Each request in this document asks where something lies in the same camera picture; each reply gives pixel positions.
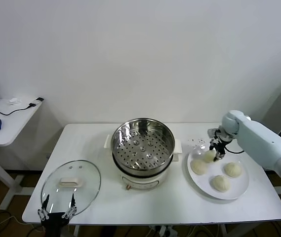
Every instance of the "dough bun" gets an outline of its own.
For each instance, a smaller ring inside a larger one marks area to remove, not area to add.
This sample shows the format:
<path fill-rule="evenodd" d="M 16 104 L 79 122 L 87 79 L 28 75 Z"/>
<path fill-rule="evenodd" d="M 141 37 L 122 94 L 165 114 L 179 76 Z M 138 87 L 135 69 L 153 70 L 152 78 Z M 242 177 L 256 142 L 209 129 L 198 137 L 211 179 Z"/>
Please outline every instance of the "dough bun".
<path fill-rule="evenodd" d="M 216 151 L 215 150 L 207 151 L 204 154 L 203 160 L 206 163 L 211 163 L 211 162 L 214 162 L 215 156 L 216 156 Z"/>
<path fill-rule="evenodd" d="M 230 189 L 229 179 L 224 175 L 215 176 L 215 178 L 211 180 L 211 184 L 216 190 L 220 192 L 226 192 Z"/>
<path fill-rule="evenodd" d="M 203 175 L 208 170 L 208 165 L 201 159 L 194 159 L 191 164 L 191 169 L 198 175 Z"/>
<path fill-rule="evenodd" d="M 237 178 L 241 175 L 242 169 L 238 163 L 230 162 L 224 166 L 225 173 L 233 178 Z"/>

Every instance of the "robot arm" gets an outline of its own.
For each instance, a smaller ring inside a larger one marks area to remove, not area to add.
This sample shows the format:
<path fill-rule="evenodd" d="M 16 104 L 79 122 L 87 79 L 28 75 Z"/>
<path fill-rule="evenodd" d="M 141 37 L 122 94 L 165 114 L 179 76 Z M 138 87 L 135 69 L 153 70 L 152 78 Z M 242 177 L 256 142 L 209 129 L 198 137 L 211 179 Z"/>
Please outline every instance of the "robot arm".
<path fill-rule="evenodd" d="M 226 145 L 236 139 L 238 145 L 259 165 L 274 170 L 281 177 L 281 137 L 242 112 L 231 110 L 219 128 L 209 129 L 210 150 L 216 149 L 216 159 L 225 156 Z"/>

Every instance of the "white wall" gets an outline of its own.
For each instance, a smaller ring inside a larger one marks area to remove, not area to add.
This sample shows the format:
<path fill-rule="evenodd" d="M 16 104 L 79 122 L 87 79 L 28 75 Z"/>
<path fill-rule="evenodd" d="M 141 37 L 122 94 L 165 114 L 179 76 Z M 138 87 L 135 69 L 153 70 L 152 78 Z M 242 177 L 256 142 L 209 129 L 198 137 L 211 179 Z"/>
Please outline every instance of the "white wall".
<path fill-rule="evenodd" d="M 71 122 L 262 120 L 281 94 L 281 1 L 0 0 L 0 96 L 23 94 L 46 101 L 5 168 L 43 168 Z"/>

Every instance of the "stainless steel steamer basket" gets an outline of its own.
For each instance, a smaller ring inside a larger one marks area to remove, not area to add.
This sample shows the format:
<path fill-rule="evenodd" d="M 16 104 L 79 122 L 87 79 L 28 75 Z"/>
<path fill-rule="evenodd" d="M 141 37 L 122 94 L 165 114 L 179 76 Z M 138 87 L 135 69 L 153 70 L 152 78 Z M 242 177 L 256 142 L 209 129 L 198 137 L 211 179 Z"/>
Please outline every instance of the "stainless steel steamer basket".
<path fill-rule="evenodd" d="M 122 124 L 111 140 L 115 164 L 124 173 L 137 178 L 163 172 L 172 162 L 174 148 L 175 138 L 170 129 L 149 118 Z"/>

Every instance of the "glass lid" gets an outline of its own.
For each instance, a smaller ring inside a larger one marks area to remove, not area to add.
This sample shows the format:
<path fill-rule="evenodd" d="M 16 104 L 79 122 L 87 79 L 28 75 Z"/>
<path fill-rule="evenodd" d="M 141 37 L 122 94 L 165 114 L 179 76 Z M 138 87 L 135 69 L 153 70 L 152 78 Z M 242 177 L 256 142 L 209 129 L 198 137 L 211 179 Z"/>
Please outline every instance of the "glass lid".
<path fill-rule="evenodd" d="M 98 168 L 86 160 L 65 163 L 53 171 L 46 179 L 41 202 L 49 195 L 47 212 L 66 212 L 74 195 L 76 215 L 87 209 L 97 197 L 101 185 Z"/>

